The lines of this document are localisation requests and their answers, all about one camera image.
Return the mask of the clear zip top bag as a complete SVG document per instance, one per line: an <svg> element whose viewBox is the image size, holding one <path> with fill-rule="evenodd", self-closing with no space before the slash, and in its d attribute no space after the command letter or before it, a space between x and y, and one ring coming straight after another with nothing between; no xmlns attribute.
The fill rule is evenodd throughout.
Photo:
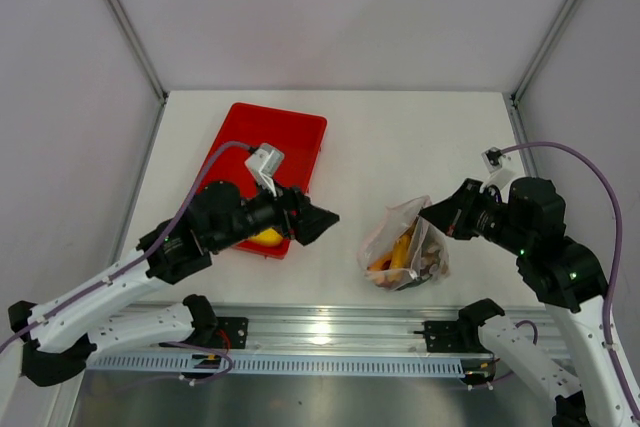
<svg viewBox="0 0 640 427"><path fill-rule="evenodd" d="M386 210L357 254L367 280L385 291L398 292L448 277L444 235L420 216L430 205L425 195Z"/></svg>

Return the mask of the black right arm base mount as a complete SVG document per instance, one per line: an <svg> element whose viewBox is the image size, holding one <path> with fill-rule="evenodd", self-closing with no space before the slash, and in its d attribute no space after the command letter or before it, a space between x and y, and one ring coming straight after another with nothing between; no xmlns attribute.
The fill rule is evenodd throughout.
<svg viewBox="0 0 640 427"><path fill-rule="evenodd" d="M420 335L429 353L484 353L476 326L462 320L431 320L422 323L422 329L415 331Z"/></svg>

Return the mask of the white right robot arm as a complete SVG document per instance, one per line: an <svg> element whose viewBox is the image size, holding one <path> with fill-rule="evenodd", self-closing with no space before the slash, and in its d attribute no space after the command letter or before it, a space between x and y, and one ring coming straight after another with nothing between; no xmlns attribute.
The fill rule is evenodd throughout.
<svg viewBox="0 0 640 427"><path fill-rule="evenodd" d="M612 284L596 255L566 235L565 208L549 180L519 178L503 201L467 179L419 215L450 238L480 237L514 255L522 280L558 328L575 372L567 373L539 346L519 338L491 299L459 310L456 336L464 348L505 361L546 401L555 426L636 426L639 386L604 311Z"/></svg>

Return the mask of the yellow mango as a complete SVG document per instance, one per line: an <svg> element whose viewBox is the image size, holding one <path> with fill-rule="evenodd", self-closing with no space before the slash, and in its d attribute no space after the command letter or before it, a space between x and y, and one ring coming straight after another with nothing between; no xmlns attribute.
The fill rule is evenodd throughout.
<svg viewBox="0 0 640 427"><path fill-rule="evenodd" d="M283 240L284 237L274 228L266 229L248 239L252 244L267 248L277 247Z"/></svg>

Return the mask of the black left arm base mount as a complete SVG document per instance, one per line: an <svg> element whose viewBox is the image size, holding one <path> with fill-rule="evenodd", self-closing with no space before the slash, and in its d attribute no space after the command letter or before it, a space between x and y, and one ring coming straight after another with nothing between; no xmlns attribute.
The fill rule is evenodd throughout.
<svg viewBox="0 0 640 427"><path fill-rule="evenodd" d="M199 338L187 338L183 343L190 346L220 350L244 350L249 332L247 317L219 317L217 329Z"/></svg>

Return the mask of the tan longan fruit bunch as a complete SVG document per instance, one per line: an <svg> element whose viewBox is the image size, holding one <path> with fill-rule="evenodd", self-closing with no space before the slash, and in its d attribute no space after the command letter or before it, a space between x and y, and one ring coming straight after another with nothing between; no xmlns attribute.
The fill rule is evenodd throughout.
<svg viewBox="0 0 640 427"><path fill-rule="evenodd" d="M438 280L449 274L449 256L443 244L431 242L423 245L419 273L421 280Z"/></svg>

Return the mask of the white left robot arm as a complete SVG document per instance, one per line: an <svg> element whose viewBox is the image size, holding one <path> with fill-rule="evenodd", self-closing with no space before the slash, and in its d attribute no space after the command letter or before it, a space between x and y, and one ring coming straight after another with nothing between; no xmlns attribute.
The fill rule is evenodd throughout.
<svg viewBox="0 0 640 427"><path fill-rule="evenodd" d="M244 198L233 183L213 182L102 274L46 304L13 304L8 316L22 342L18 373L49 387L120 351L173 343L211 347L219 320L202 295L140 315L118 313L210 267L215 255L268 229L306 246L339 220L296 187L261 188Z"/></svg>

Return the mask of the sliced cured ham piece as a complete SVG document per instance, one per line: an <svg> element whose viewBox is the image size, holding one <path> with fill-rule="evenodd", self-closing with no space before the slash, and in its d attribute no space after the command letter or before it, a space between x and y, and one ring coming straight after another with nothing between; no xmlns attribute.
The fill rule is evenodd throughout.
<svg viewBox="0 0 640 427"><path fill-rule="evenodd" d="M366 268L367 277L376 286L387 291L401 291L418 287L449 274L448 260L441 258L439 252L427 253L421 258L425 264L416 277L412 277L413 271L409 269L392 269L392 260L392 253L387 252Z"/></svg>

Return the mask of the orange ginger root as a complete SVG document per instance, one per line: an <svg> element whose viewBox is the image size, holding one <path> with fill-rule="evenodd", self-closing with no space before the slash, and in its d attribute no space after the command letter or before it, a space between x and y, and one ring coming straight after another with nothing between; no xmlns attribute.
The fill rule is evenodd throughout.
<svg viewBox="0 0 640 427"><path fill-rule="evenodd" d="M409 227L393 244L390 252L367 267L368 271L386 272L402 270L406 267L409 258L409 247L415 228Z"/></svg>

